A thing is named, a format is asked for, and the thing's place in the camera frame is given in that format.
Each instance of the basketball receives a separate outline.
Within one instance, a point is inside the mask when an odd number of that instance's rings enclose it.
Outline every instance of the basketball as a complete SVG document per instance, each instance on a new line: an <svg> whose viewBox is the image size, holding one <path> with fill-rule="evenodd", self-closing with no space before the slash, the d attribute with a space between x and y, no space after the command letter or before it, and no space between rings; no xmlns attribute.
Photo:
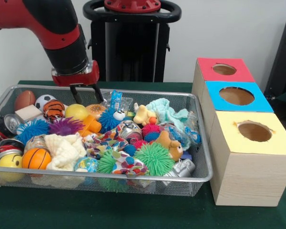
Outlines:
<svg viewBox="0 0 286 229"><path fill-rule="evenodd" d="M22 168L46 169L51 162L50 153L44 148L33 148L22 157Z"/></svg>

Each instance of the wire mesh basket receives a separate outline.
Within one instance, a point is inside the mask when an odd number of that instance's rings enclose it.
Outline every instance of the wire mesh basket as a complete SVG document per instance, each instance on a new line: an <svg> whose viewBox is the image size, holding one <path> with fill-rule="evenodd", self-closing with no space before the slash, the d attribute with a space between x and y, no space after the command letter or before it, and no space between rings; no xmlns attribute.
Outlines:
<svg viewBox="0 0 286 229"><path fill-rule="evenodd" d="M14 113L16 97L25 90L34 92L36 98L43 94L51 94L66 105L74 104L75 100L66 87L16 85L6 90L0 98L0 115ZM179 111L186 108L198 116L198 124L202 137L202 145L197 149L189 148L192 160L196 165L191 177L156 177L156 176L127 176L117 174L83 173L52 170L36 170L23 168L0 167L0 177L18 175L22 178L16 182L6 182L0 178L0 186L59 188L72 190L88 190L103 192L146 193L173 196L194 196L202 184L209 181L213 175L212 164L206 142L204 124L198 99L192 94L163 93L146 91L123 91L123 96L132 98L138 104L148 104L159 98L166 98L170 106ZM97 103L94 90L79 88L84 106Z"/></svg>

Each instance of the green tablecloth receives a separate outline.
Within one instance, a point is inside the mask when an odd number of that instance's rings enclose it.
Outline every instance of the green tablecloth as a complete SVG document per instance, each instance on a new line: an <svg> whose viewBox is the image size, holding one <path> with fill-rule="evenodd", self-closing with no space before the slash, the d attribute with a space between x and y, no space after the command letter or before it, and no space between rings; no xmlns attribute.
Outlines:
<svg viewBox="0 0 286 229"><path fill-rule="evenodd" d="M52 82L22 84L53 85ZM190 92L191 83L103 83L101 88ZM286 228L286 189L277 208L216 206L209 183L172 197L0 187L0 228Z"/></svg>

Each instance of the yellow ball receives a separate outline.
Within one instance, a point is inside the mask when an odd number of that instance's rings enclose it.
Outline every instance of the yellow ball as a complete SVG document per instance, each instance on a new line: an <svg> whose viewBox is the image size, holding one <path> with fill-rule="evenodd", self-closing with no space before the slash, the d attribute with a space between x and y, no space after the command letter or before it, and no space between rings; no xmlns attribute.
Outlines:
<svg viewBox="0 0 286 229"><path fill-rule="evenodd" d="M22 168L22 156L9 154L1 158L0 167ZM0 178L7 182L15 182L24 177L24 173L0 172Z"/></svg>
<svg viewBox="0 0 286 229"><path fill-rule="evenodd" d="M66 118L73 117L73 119L79 119L79 120L84 120L89 115L86 107L80 104L70 105L65 112L66 112L65 113Z"/></svg>

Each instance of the green spiky ball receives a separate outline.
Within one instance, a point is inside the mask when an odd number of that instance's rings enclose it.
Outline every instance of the green spiky ball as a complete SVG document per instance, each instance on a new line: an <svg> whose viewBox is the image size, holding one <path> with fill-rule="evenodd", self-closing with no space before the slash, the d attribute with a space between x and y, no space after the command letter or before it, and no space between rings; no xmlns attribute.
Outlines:
<svg viewBox="0 0 286 229"><path fill-rule="evenodd" d="M163 176L171 171L175 164L169 156L168 149L157 142L143 145L140 151L135 152L134 157L147 166L151 176Z"/></svg>
<svg viewBox="0 0 286 229"><path fill-rule="evenodd" d="M112 157L113 150L107 150L99 161L98 173L112 173L116 160ZM126 192L128 185L125 180L112 178L98 178L99 184L109 192Z"/></svg>
<svg viewBox="0 0 286 229"><path fill-rule="evenodd" d="M107 150L99 161L98 173L112 173L116 160L112 157L112 149Z"/></svg>

